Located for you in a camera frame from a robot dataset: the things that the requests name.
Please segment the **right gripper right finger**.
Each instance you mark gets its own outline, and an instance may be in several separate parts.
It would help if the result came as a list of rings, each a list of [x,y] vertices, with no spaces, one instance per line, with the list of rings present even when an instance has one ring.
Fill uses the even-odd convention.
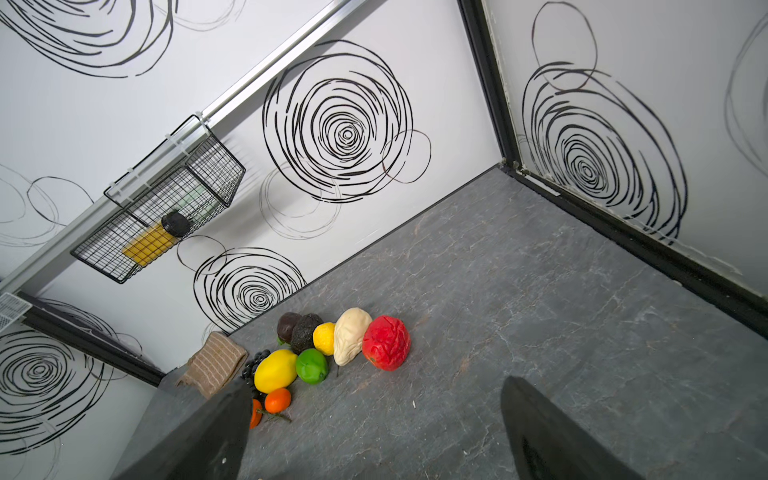
[[[521,377],[504,380],[500,407],[522,479],[641,477]]]

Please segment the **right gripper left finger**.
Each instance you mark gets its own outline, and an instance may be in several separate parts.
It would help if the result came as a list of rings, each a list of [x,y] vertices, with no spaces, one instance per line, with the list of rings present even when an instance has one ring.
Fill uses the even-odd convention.
[[[235,479],[248,442],[252,396],[235,380],[212,398],[161,387],[111,477]]]

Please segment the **dark fake avocado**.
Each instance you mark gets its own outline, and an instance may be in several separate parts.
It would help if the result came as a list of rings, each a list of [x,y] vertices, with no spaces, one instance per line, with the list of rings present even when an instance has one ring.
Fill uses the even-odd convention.
[[[322,324],[322,318],[315,313],[303,315],[293,328],[290,341],[291,350],[299,355],[305,350],[313,348],[314,331]]]

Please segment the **beige fake pear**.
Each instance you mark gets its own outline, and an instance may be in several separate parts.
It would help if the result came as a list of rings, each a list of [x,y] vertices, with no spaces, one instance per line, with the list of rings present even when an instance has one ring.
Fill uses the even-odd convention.
[[[333,354],[338,366],[347,365],[362,351],[363,337],[372,321],[371,315],[358,307],[339,317],[334,329]]]

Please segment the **red fake apple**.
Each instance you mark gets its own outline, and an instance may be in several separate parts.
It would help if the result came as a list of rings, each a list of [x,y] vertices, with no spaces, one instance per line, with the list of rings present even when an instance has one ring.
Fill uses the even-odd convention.
[[[362,343],[362,353],[376,368],[388,372],[397,370],[407,359],[411,337],[398,318],[377,317],[367,328]]]

